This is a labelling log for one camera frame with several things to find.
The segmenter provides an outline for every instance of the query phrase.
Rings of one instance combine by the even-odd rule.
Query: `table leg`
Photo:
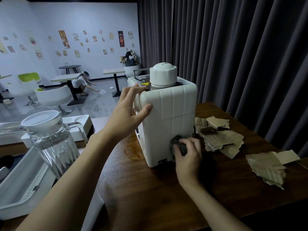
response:
[[[120,96],[120,95],[121,95],[121,91],[120,91],[120,89],[119,89],[119,84],[118,84],[118,79],[117,79],[117,77],[116,77],[116,73],[113,74],[113,77],[114,77],[114,79],[115,79],[116,91],[114,91],[114,92],[112,93],[112,97],[117,97],[117,96]]]
[[[70,88],[71,93],[72,93],[73,98],[74,98],[74,100],[72,100],[71,102],[69,102],[69,103],[67,104],[67,106],[75,105],[75,104],[83,104],[84,101],[86,100],[86,98],[79,98],[79,99],[78,99],[76,93],[74,92],[73,84],[72,84],[72,81],[71,81],[71,80],[68,80],[68,81],[67,81],[67,86]]]
[[[14,97],[3,97],[2,94],[0,93],[0,103],[3,103],[3,100],[6,100],[6,99],[14,99]]]

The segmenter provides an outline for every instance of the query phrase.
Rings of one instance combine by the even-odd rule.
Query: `green cushion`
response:
[[[22,74],[19,74],[18,75],[19,79],[22,81],[22,82],[29,82],[31,80],[35,80],[35,81],[38,81],[40,80],[41,78],[39,77],[39,74],[36,73],[36,72],[32,72],[32,73],[22,73]]]

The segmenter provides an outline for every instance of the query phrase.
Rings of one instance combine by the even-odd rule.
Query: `pitcher handle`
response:
[[[77,127],[79,129],[79,131],[81,132],[81,135],[82,135],[82,138],[83,138],[84,142],[87,145],[89,140],[88,140],[86,132],[84,132],[84,128],[83,128],[83,126],[82,126],[82,124],[80,122],[71,122],[71,123],[68,123],[67,126],[68,126],[69,130],[71,128]]]

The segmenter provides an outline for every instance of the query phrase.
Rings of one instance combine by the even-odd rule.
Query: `hand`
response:
[[[104,127],[117,141],[121,141],[131,134],[150,114],[153,108],[152,104],[147,104],[137,115],[133,115],[134,113],[132,113],[136,95],[146,88],[146,86],[136,84],[132,87],[122,89],[119,102]]]
[[[173,145],[175,155],[175,170],[180,185],[186,189],[191,184],[198,183],[199,167],[202,160],[201,144],[199,139],[180,139],[186,144],[187,154],[182,156],[179,146]]]

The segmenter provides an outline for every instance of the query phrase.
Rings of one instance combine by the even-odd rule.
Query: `black rag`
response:
[[[182,156],[185,156],[187,154],[187,147],[186,144],[184,143],[179,143],[179,140],[182,139],[183,137],[180,135],[175,136],[171,141],[170,141],[170,152],[172,155],[174,155],[174,150],[173,150],[173,145],[176,144],[177,146],[179,146],[180,150],[181,150],[181,154]]]

